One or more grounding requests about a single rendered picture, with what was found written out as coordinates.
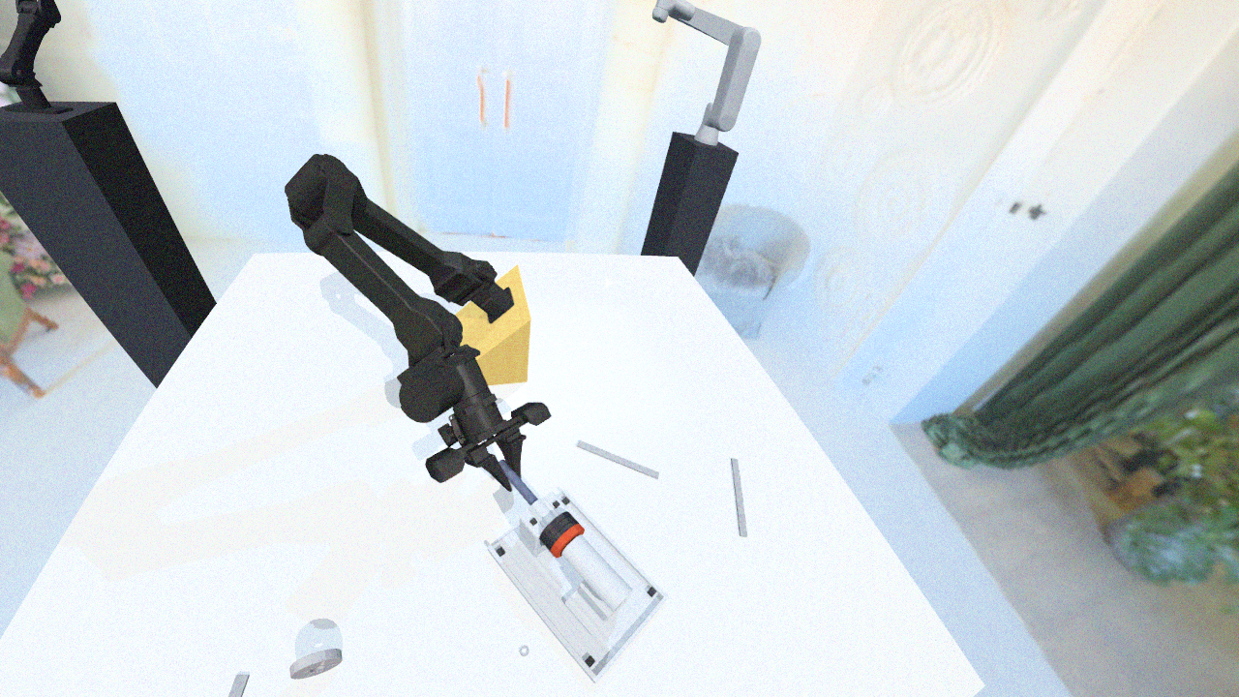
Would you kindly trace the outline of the red-brown ring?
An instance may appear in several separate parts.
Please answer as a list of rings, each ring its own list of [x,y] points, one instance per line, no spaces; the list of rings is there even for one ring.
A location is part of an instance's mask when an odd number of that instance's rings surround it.
[[[555,560],[563,557],[563,550],[565,550],[567,543],[574,541],[574,539],[576,539],[577,535],[584,535],[584,532],[585,529],[580,524],[575,525],[574,527],[570,527],[566,532],[564,532],[560,536],[560,539],[558,539],[558,541],[553,543],[553,550],[550,550],[550,552],[553,552],[553,556],[555,556]]]

